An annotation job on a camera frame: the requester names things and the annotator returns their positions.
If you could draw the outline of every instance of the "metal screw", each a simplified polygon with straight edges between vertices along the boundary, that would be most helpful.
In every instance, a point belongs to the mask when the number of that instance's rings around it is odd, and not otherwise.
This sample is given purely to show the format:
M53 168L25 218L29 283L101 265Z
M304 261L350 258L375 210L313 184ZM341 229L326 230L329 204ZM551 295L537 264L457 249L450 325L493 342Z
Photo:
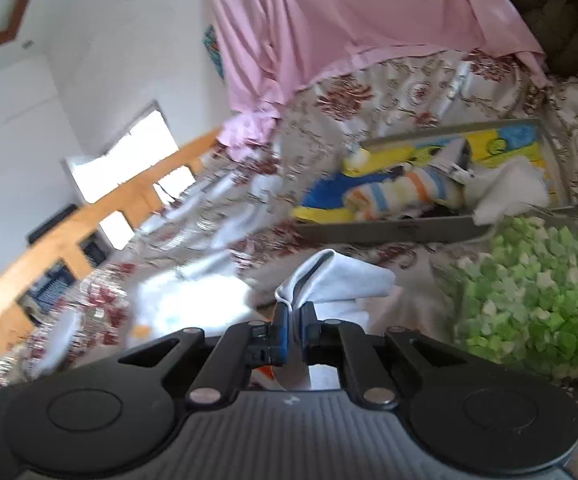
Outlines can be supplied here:
M189 399L196 404L215 404L222 396L215 388L196 388L189 392Z
M396 394L387 388L369 388L363 397L372 404L389 404L396 398Z

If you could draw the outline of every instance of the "pink sheet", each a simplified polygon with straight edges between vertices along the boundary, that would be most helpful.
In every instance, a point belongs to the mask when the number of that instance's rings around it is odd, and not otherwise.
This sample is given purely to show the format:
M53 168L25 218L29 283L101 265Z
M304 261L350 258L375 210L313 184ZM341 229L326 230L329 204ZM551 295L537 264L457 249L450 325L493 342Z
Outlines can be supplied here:
M546 82L542 49L509 0L212 0L229 99L220 142L264 143L300 89L393 57L479 48Z

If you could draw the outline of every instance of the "white wall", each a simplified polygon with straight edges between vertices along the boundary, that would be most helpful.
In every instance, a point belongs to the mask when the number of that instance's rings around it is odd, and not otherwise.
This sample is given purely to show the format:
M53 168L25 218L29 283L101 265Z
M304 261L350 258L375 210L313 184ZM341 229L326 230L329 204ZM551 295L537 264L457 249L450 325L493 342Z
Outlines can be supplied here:
M80 153L46 57L0 70L0 272L26 234L75 200L60 160Z
M98 153L153 100L184 144L229 117L202 43L205 0L65 0L48 51L64 110Z

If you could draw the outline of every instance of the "white towel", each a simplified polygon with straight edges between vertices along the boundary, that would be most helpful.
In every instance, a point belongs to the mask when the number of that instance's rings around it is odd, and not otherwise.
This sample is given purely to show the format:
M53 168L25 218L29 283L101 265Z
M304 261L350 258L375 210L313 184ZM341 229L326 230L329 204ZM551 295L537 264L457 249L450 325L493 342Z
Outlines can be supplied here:
M504 215L517 215L549 206L543 171L526 156L515 156L493 170L478 168L464 187L465 201L474 210L476 225L494 224Z
M288 363L275 369L282 386L297 390L308 390L318 385L336 387L335 370L312 367L315 369L310 371L301 360L296 313L304 303L313 302L320 320L351 321L369 332L372 316L356 300L389 296L393 294L394 282L395 275L389 269L355 260L333 249L314 254L298 267L275 290L276 300L287 305L293 313L290 315L293 341L290 339Z

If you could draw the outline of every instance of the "bright window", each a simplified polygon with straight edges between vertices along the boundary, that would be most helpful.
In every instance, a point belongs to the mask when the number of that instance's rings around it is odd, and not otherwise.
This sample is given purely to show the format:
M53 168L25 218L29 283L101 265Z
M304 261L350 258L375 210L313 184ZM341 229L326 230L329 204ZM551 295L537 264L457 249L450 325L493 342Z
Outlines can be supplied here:
M159 110L151 110L98 158L67 161L80 193L94 203L120 184L150 168L178 150ZM154 184L163 203L170 203L195 181L189 168L182 167ZM133 236L124 216L115 212L100 222L102 231L116 249L122 249Z

